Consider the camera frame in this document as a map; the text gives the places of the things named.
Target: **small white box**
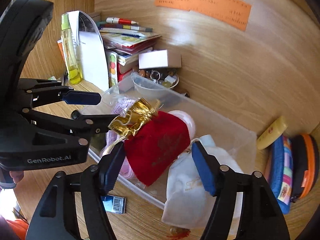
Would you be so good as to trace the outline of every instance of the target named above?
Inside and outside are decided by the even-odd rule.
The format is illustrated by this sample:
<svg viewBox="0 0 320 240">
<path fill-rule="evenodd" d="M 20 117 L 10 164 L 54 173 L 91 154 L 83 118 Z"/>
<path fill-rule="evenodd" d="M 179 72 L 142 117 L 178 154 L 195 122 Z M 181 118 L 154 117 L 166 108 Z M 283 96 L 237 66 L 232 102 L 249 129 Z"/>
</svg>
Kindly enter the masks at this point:
<svg viewBox="0 0 320 240">
<path fill-rule="evenodd" d="M 139 69 L 181 68 L 181 54 L 167 49 L 139 54 Z"/>
</svg>

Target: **orange fabric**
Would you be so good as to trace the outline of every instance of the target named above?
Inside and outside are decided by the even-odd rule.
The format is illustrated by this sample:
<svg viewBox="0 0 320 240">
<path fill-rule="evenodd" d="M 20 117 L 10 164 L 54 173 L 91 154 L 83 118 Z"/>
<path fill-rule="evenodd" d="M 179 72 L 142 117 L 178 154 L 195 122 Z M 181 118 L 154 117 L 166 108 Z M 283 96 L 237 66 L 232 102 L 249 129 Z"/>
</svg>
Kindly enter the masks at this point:
<svg viewBox="0 0 320 240">
<path fill-rule="evenodd" d="M 313 150 L 313 144 L 312 144 L 311 137 L 308 134 L 302 134 L 302 136 L 303 136 L 304 142 L 306 144 L 306 148 L 307 148 L 309 178 L 307 179 L 305 188 L 299 198 L 305 197 L 309 193 L 309 191 L 311 190 L 314 175 L 315 175 L 315 169 L 316 169 L 315 152 Z"/>
<path fill-rule="evenodd" d="M 29 225 L 25 221 L 22 219 L 15 221 L 7 220 L 7 223 L 21 240 L 26 240 Z"/>
<path fill-rule="evenodd" d="M 241 0 L 155 0 L 156 6 L 196 11 L 245 30 L 251 5 Z"/>
</svg>

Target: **red velvet pouch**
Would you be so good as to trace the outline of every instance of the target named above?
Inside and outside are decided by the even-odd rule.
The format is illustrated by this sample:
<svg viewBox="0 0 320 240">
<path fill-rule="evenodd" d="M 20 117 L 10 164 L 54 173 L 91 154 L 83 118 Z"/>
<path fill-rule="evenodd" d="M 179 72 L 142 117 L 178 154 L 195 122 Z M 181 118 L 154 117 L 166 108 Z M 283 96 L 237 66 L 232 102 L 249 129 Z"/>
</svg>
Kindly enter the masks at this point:
<svg viewBox="0 0 320 240">
<path fill-rule="evenodd" d="M 187 125 L 172 114 L 158 111 L 158 116 L 124 141 L 124 149 L 138 180 L 150 186 L 189 144 Z"/>
</svg>

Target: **marker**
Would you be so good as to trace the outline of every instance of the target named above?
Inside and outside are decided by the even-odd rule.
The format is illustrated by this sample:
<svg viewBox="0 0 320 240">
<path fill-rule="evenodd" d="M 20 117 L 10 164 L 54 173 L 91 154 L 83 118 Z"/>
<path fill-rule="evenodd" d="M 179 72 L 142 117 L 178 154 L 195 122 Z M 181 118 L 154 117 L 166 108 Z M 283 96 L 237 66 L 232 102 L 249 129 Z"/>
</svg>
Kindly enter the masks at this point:
<svg viewBox="0 0 320 240">
<path fill-rule="evenodd" d="M 135 30 L 141 32 L 152 32 L 152 28 L 149 27 L 141 27 L 137 25 L 122 25 L 122 24 L 110 24 L 110 23 L 97 23 L 99 24 L 99 28 L 117 28 L 117 29 L 127 29 L 127 30 Z"/>
<path fill-rule="evenodd" d="M 126 19 L 120 19 L 120 18 L 115 18 L 115 17 L 108 17 L 106 19 L 107 23 L 113 23 L 113 24 L 132 24 L 132 25 L 138 25 L 139 23 L 135 21 L 130 21 Z"/>
<path fill-rule="evenodd" d="M 101 28 L 99 30 L 100 33 L 119 33 L 125 36 L 130 36 L 134 38 L 145 38 L 146 36 L 142 33 L 132 30 L 124 30 L 124 29 L 117 29 L 117 28 Z"/>
</svg>

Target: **orange sticky note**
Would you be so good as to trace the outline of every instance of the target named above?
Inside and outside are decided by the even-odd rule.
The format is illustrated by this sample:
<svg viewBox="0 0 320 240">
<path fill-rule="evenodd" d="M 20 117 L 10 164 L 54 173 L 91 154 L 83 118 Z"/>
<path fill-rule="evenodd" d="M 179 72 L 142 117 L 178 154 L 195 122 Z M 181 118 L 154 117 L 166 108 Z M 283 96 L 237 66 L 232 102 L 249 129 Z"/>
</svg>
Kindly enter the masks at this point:
<svg viewBox="0 0 320 240">
<path fill-rule="evenodd" d="M 197 11 L 242 31 L 247 27 L 251 5 L 241 0 L 155 0 L 156 6 Z"/>
</svg>

